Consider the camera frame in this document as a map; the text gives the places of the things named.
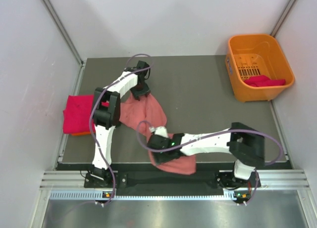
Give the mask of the salmon pink t shirt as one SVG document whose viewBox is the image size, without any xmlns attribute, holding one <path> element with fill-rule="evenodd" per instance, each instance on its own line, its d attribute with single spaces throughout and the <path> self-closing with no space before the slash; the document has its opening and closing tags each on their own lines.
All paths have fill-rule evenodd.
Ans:
<svg viewBox="0 0 317 228">
<path fill-rule="evenodd" d="M 166 114 L 161 105 L 152 94 L 141 96 L 139 100 L 130 95 L 121 103 L 120 122 L 136 130 L 139 122 L 145 120 L 154 127 L 167 124 Z M 154 153 L 148 152 L 151 164 L 161 171 L 181 175 L 191 175 L 196 172 L 196 156 L 181 156 L 178 159 L 157 165 L 154 161 Z"/>
</svg>

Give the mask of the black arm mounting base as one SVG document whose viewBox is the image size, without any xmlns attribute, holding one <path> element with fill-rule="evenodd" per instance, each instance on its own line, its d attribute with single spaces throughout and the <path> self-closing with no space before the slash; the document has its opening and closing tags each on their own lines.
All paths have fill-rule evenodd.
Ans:
<svg viewBox="0 0 317 228">
<path fill-rule="evenodd" d="M 248 182 L 233 180 L 232 163 L 198 164 L 192 175 L 159 170 L 151 164 L 114 164 L 115 178 L 105 172 L 104 179 L 86 174 L 84 188 L 116 189 L 117 196 L 205 196 L 222 195 L 223 189 L 247 189 L 260 185 L 255 173 Z"/>
</svg>

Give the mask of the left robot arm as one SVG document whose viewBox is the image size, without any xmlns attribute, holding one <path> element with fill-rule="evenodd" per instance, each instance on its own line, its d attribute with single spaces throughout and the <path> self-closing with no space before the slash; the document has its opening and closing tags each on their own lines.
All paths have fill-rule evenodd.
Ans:
<svg viewBox="0 0 317 228">
<path fill-rule="evenodd" d="M 144 61 L 138 61 L 135 67 L 126 67 L 122 74 L 110 85 L 96 88 L 93 106 L 89 117 L 89 128 L 95 130 L 95 155 L 92 165 L 99 170 L 95 181 L 100 186 L 108 186 L 112 182 L 112 174 L 107 172 L 111 165 L 111 144 L 115 127 L 120 123 L 121 98 L 131 92 L 135 100 L 150 94 L 145 80 L 150 75 L 151 67 Z"/>
</svg>

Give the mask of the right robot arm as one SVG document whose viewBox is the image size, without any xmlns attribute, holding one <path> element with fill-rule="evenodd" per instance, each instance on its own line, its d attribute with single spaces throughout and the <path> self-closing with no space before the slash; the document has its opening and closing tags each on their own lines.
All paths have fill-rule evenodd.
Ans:
<svg viewBox="0 0 317 228">
<path fill-rule="evenodd" d="M 242 124 L 214 136 L 209 134 L 174 134 L 169 136 L 166 127 L 153 128 L 148 138 L 152 163 L 163 171 L 191 175 L 196 172 L 196 155 L 225 153 L 235 157 L 231 180 L 236 186 L 249 181 L 251 172 L 264 165 L 264 136 Z"/>
</svg>

